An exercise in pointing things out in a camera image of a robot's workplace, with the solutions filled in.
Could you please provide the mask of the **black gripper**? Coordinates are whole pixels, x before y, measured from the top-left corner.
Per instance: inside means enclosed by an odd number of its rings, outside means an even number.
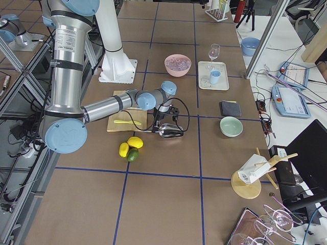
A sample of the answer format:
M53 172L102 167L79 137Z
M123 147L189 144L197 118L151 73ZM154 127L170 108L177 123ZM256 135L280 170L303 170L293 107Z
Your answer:
M169 106L162 106L160 105L158 108L153 109L153 116L154 116L154 123L152 126L152 132L155 133L159 130L160 122L166 116L172 116L173 121L177 121L179 115L179 109L169 105Z

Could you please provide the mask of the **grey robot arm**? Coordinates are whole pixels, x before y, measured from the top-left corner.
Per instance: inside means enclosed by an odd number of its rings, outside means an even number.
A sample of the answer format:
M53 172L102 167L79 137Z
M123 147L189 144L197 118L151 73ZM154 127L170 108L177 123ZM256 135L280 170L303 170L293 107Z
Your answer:
M87 139L86 124L138 106L167 110L177 87L171 81L159 89L130 89L102 101L81 106L84 51L92 19L97 20L105 49L101 81L132 83L136 60L123 51L113 1L42 1L42 18L55 29L51 102L45 109L40 136L53 151L67 154Z

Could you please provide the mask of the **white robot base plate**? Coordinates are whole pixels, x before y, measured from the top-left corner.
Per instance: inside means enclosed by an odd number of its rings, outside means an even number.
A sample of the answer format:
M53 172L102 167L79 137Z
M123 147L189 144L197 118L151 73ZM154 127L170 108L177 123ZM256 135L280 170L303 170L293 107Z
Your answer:
M134 82L137 68L137 60L129 59L129 62L131 63L132 67L122 72L114 59L109 61L107 57L104 57L101 73L99 76L99 82L132 84Z

